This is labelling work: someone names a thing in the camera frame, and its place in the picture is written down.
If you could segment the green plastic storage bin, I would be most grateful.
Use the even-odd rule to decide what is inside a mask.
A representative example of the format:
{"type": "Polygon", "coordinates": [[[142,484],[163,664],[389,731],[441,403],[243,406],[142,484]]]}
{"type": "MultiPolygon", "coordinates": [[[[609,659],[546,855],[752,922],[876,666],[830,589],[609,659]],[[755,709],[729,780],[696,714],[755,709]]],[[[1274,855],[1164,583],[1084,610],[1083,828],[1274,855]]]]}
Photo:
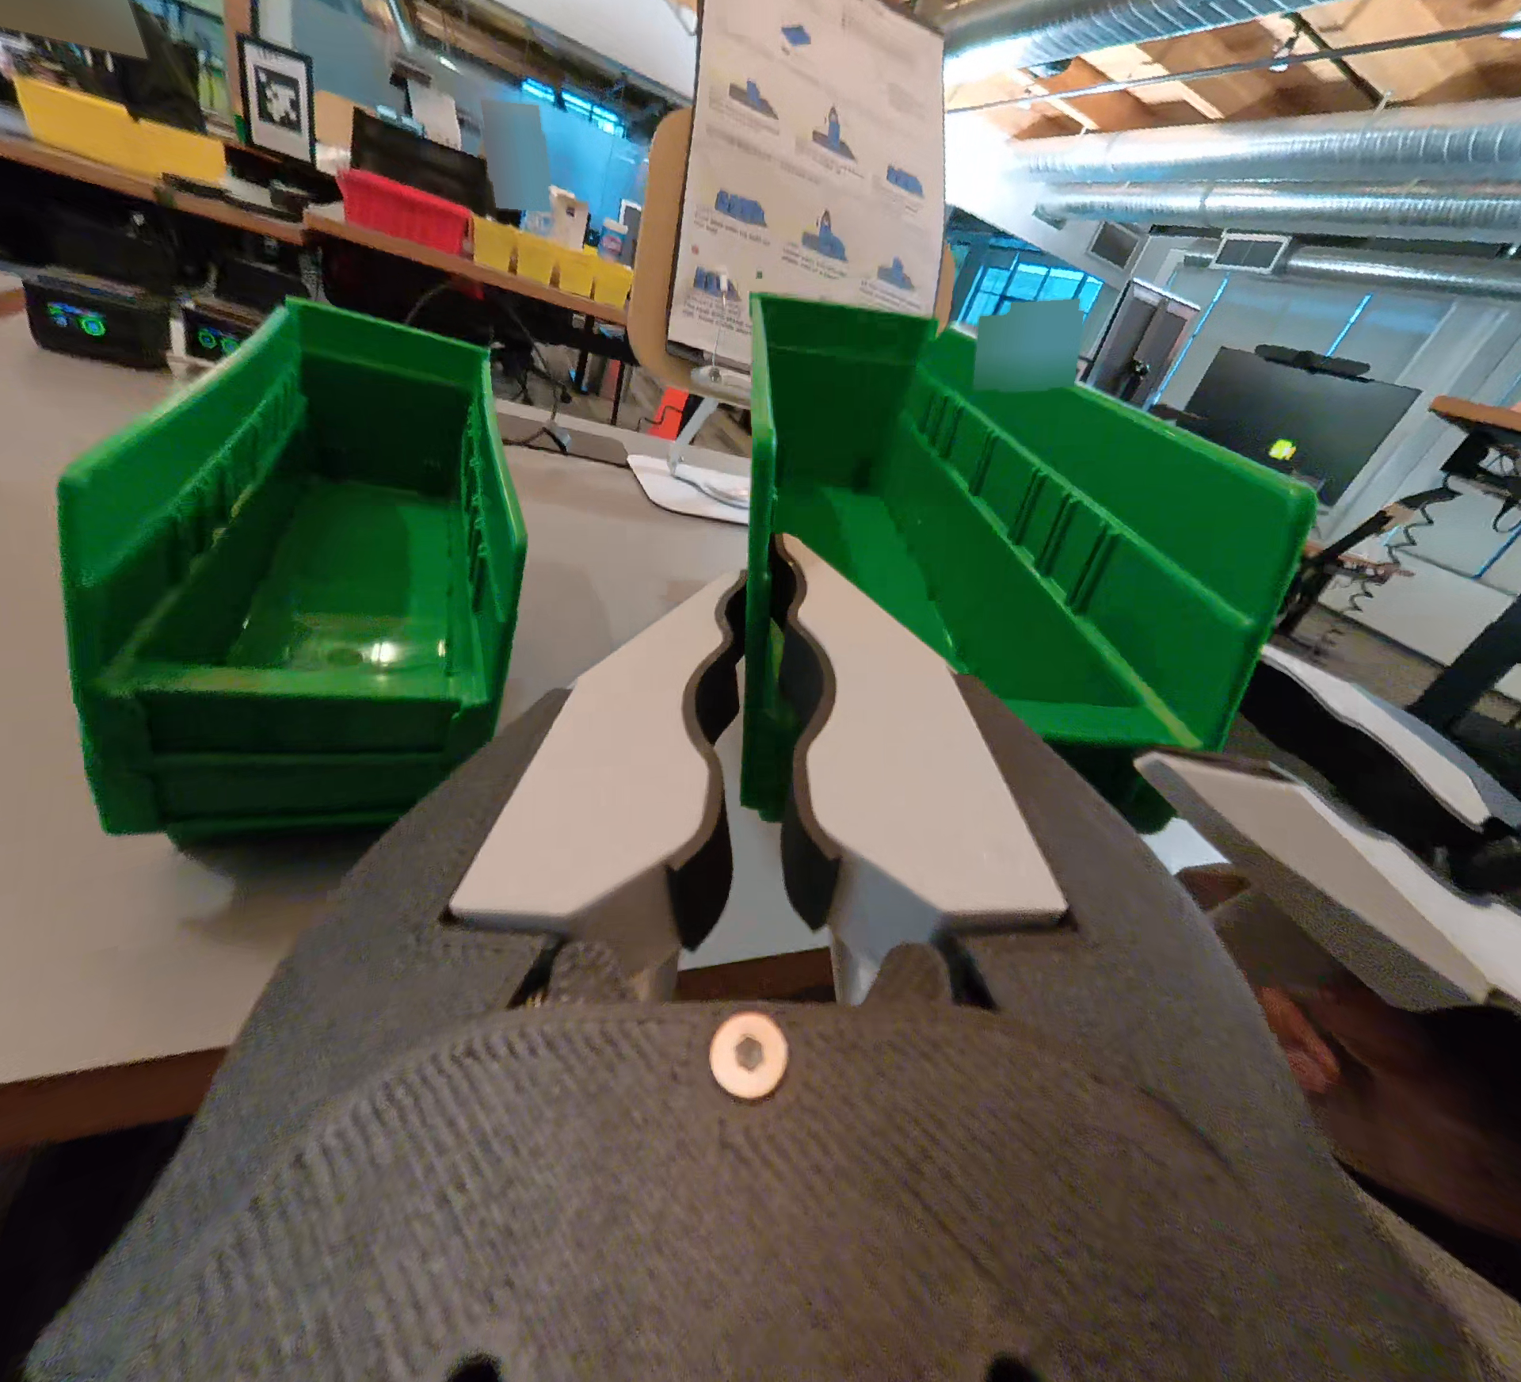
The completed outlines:
{"type": "Polygon", "coordinates": [[[1086,386],[979,387],[974,339],[933,319],[756,295],[752,331],[744,804],[782,819],[803,733],[790,535],[1161,828],[1135,757],[1226,745],[1312,491],[1086,386]]]}

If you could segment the long wooden table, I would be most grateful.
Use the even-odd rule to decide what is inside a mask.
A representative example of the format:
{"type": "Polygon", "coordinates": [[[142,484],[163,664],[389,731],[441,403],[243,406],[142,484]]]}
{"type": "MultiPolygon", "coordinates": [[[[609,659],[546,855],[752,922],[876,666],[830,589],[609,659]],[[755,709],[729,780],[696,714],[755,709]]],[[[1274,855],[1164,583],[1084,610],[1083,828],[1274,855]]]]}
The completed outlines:
{"type": "Polygon", "coordinates": [[[120,193],[141,204],[155,204],[163,210],[177,210],[208,220],[209,223],[255,233],[282,244],[316,247],[327,241],[344,242],[368,252],[408,261],[410,265],[440,271],[484,288],[532,300],[545,308],[581,315],[620,331],[626,331],[629,327],[626,308],[569,293],[550,284],[523,277],[513,271],[486,268],[472,258],[429,249],[384,231],[354,226],[343,217],[330,214],[327,206],[311,209],[303,217],[303,222],[297,225],[241,207],[231,201],[176,191],[173,188],[163,190],[161,185],[141,174],[66,153],[47,144],[39,144],[29,136],[20,136],[10,131],[2,134],[2,158],[7,163],[26,166],[36,172],[66,177],[99,190],[120,193]]]}

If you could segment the stack of green bins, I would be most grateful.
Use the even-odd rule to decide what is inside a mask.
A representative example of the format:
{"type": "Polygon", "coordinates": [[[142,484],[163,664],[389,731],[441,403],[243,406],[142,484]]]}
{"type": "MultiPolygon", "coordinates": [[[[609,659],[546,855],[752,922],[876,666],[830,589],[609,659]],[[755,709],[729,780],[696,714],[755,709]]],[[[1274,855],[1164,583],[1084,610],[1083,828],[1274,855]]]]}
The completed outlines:
{"type": "Polygon", "coordinates": [[[395,823],[496,734],[527,564],[491,352],[319,303],[56,484],[112,836],[395,823]]]}

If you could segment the grey desk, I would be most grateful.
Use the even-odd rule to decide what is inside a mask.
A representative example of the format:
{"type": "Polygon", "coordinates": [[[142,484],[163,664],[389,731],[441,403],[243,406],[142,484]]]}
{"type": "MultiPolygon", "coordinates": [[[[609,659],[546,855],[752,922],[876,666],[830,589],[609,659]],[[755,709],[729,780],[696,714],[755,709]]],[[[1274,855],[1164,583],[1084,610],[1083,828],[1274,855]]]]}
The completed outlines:
{"type": "MultiPolygon", "coordinates": [[[[193,1112],[298,935],[371,838],[182,852],[103,831],[68,667],[55,486],[166,376],[50,354],[4,319],[4,1169],[25,1150],[193,1112]]],[[[508,452],[531,546],[505,720],[747,554],[621,468],[508,452]]]]}

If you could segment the black white marker tag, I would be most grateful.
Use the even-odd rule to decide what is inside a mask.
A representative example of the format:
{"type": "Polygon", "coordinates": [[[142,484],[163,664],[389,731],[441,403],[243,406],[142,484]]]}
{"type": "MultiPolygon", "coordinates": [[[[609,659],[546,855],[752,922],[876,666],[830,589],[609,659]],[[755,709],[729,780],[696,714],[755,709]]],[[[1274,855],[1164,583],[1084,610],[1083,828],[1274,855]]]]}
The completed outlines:
{"type": "Polygon", "coordinates": [[[252,34],[238,37],[247,145],[286,163],[317,159],[314,61],[252,34]]]}

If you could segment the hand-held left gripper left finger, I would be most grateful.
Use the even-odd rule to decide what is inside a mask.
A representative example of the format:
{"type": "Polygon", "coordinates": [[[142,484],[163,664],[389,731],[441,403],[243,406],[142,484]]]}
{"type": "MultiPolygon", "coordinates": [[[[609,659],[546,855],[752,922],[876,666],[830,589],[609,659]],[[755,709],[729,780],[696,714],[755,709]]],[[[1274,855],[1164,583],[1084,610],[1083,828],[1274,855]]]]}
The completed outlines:
{"type": "Polygon", "coordinates": [[[607,952],[675,1000],[749,855],[734,766],[747,575],[723,573],[583,672],[449,898],[454,925],[607,952]]]}

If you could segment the clear document stand white base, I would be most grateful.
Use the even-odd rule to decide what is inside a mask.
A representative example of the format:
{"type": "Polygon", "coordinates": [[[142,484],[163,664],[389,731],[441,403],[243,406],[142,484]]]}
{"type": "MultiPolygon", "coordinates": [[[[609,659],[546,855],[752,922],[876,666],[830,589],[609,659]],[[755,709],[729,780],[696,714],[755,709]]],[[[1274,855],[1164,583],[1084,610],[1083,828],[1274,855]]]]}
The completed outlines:
{"type": "Polygon", "coordinates": [[[626,464],[645,497],[659,510],[747,527],[752,476],[701,467],[691,460],[691,449],[720,406],[752,408],[752,370],[721,362],[698,365],[685,393],[686,403],[680,421],[672,422],[675,438],[667,449],[655,456],[628,452],[626,464]]]}

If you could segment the large yellow bin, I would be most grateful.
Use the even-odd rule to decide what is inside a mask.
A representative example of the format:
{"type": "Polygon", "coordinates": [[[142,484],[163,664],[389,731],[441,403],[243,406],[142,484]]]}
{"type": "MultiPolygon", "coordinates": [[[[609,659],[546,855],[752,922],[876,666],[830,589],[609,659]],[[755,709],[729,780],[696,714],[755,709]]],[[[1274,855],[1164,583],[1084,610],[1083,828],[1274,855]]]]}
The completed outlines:
{"type": "Polygon", "coordinates": [[[150,180],[222,187],[227,156],[214,137],[136,118],[122,102],[18,77],[13,83],[31,137],[50,148],[150,180]]]}

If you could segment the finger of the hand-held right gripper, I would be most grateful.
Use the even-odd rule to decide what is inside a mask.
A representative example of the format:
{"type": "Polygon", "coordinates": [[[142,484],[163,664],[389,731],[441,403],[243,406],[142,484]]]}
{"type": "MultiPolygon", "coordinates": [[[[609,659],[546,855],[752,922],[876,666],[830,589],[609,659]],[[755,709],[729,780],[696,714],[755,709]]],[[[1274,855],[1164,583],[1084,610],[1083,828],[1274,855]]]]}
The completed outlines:
{"type": "Polygon", "coordinates": [[[1469,895],[1520,893],[1520,801],[1461,745],[1296,653],[1267,648],[1242,717],[1363,822],[1469,895]]]}
{"type": "Polygon", "coordinates": [[[1307,938],[1394,1008],[1519,1008],[1520,916],[1266,761],[1149,750],[1135,768],[1307,938]]]}

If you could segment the person's right hand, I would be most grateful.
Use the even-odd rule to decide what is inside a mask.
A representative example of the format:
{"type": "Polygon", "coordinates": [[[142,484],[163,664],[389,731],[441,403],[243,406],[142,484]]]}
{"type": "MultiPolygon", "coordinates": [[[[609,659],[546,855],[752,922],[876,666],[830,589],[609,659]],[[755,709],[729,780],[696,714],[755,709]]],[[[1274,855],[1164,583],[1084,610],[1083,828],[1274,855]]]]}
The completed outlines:
{"type": "Polygon", "coordinates": [[[1258,987],[1337,1158],[1457,1223],[1520,1236],[1520,1022],[1504,1008],[1412,1013],[1353,976],[1258,987]]]}

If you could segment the black monitor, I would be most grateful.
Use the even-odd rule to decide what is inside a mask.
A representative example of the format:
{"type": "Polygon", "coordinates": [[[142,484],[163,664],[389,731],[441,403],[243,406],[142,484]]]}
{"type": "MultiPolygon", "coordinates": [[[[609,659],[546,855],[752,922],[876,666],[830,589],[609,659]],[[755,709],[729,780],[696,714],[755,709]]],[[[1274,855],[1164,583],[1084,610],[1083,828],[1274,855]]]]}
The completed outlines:
{"type": "Polygon", "coordinates": [[[395,121],[352,112],[351,169],[384,177],[457,204],[475,215],[496,217],[496,194],[486,161],[421,136],[395,121]]]}

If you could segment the brown backing board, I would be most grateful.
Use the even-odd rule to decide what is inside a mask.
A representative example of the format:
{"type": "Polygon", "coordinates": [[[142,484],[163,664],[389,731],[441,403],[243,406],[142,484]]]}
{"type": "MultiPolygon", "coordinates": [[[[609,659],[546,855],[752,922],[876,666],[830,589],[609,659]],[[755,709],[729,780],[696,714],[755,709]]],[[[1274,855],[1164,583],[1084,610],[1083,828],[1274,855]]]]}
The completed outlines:
{"type": "Polygon", "coordinates": [[[661,384],[771,411],[772,368],[914,363],[952,323],[944,177],[885,182],[882,156],[796,137],[787,116],[686,107],[651,145],[626,330],[661,384]]]}

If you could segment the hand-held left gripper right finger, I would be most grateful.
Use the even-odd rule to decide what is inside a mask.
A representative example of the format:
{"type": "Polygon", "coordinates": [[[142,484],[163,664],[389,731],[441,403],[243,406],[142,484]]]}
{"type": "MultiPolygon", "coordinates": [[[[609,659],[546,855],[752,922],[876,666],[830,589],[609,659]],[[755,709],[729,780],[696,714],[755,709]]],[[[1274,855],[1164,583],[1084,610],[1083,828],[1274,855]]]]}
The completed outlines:
{"type": "Polygon", "coordinates": [[[903,944],[1052,928],[1070,906],[939,651],[796,535],[779,686],[801,726],[782,863],[860,1005],[903,944]]]}

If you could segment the standing desk black legs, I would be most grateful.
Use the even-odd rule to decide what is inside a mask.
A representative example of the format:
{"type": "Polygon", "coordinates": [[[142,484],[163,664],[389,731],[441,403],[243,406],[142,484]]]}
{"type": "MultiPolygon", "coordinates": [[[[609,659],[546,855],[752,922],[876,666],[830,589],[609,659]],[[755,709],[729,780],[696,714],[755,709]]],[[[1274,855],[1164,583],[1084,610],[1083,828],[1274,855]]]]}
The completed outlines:
{"type": "Polygon", "coordinates": [[[1480,706],[1492,694],[1519,702],[1520,411],[1436,397],[1429,413],[1461,436],[1436,486],[1331,543],[1309,540],[1278,632],[1317,607],[1380,632],[1441,666],[1409,712],[1471,752],[1512,753],[1519,714],[1503,723],[1480,706]]]}

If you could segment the instruction sheet with blue pictures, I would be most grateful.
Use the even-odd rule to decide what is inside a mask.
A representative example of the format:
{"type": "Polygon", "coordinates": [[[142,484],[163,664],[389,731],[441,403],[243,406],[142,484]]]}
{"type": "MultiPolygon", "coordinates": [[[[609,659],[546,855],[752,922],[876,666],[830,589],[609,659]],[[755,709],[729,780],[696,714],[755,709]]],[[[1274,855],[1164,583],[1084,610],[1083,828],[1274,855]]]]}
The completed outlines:
{"type": "Polygon", "coordinates": [[[752,298],[935,312],[946,46],[884,0],[702,0],[667,344],[752,366],[752,298]]]}

